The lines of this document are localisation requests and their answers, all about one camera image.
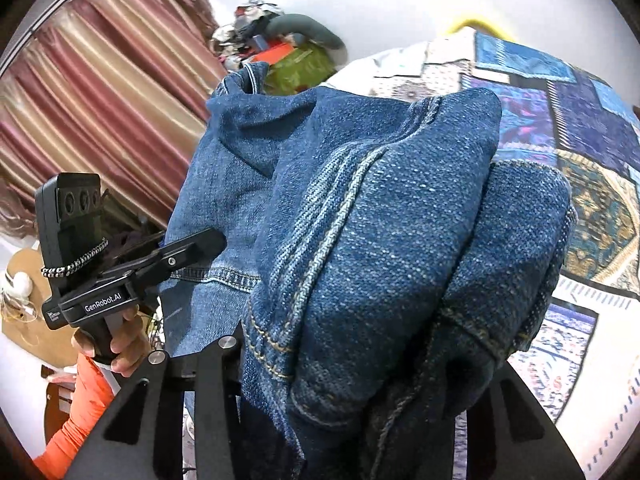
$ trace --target white wall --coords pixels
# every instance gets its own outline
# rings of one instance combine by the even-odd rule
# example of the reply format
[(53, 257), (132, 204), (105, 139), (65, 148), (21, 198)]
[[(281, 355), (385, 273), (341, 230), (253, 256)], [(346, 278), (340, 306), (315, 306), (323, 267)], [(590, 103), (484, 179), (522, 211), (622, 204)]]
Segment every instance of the white wall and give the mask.
[[(246, 0), (211, 0), (221, 25)], [(605, 79), (640, 104), (640, 45), (610, 0), (269, 0), (340, 36), (349, 60), (431, 40), (466, 14), (487, 16), (515, 40)]]
[[(0, 236), (0, 272), (21, 247), (33, 239), (7, 240)], [(24, 449), (34, 458), (45, 448), (44, 408), (47, 381), (40, 377), (43, 361), (0, 333), (0, 408)]]

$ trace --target cardboard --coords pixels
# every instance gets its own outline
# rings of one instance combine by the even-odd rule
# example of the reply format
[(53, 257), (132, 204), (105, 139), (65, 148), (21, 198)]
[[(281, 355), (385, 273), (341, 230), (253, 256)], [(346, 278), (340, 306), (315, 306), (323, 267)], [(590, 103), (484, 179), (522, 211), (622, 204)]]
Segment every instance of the cardboard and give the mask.
[(38, 318), (23, 323), (16, 320), (3, 319), (2, 333), (30, 354), (43, 360), (55, 368), (71, 366), (78, 360), (78, 353), (71, 346), (73, 328), (65, 326), (58, 330), (50, 330), (42, 317), (42, 303), (51, 296), (49, 280), (40, 272), (43, 266), (40, 251), (21, 249), (9, 261), (7, 272), (15, 276), (16, 272), (26, 272), (33, 280), (33, 291), (29, 300), (38, 311)]

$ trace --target person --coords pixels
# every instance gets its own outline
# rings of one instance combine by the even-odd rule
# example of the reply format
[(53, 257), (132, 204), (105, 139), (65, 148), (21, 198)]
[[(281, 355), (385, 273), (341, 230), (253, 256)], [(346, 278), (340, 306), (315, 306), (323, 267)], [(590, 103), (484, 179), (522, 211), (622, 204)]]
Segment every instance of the person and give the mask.
[[(138, 308), (123, 311), (123, 317), (124, 322), (111, 341), (111, 351), (118, 354), (111, 363), (111, 370), (130, 377), (151, 351), (151, 345)], [(71, 344), (78, 350), (78, 373), (69, 419), (49, 441), (44, 453), (34, 460), (47, 480), (64, 477), (82, 443), (114, 397), (109, 383), (92, 360), (95, 349), (90, 339), (76, 331)]]

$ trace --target red object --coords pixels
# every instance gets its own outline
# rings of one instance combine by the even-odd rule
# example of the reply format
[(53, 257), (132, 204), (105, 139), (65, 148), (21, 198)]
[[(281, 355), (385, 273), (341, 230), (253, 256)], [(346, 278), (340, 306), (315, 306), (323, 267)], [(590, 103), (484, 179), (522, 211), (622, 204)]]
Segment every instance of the red object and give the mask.
[(270, 65), (276, 64), (285, 56), (288, 56), (294, 51), (294, 48), (289, 43), (279, 43), (276, 46), (256, 54), (252, 57), (251, 61), (266, 61)]
[(49, 441), (44, 453), (34, 460), (47, 480), (64, 477), (78, 449), (112, 400), (113, 391), (102, 372), (91, 359), (79, 355), (69, 420)]

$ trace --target braided cord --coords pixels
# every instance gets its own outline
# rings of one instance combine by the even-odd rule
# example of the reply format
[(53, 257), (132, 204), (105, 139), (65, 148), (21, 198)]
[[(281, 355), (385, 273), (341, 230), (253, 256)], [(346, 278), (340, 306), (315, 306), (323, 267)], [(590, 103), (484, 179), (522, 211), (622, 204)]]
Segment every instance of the braided cord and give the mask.
[(80, 256), (76, 261), (65, 267), (42, 267), (40, 272), (45, 278), (66, 278), (73, 273), (78, 272), (86, 264), (88, 264), (93, 258), (100, 254), (107, 248), (109, 242), (107, 238), (102, 238), (102, 241), (96, 245), (93, 249)]

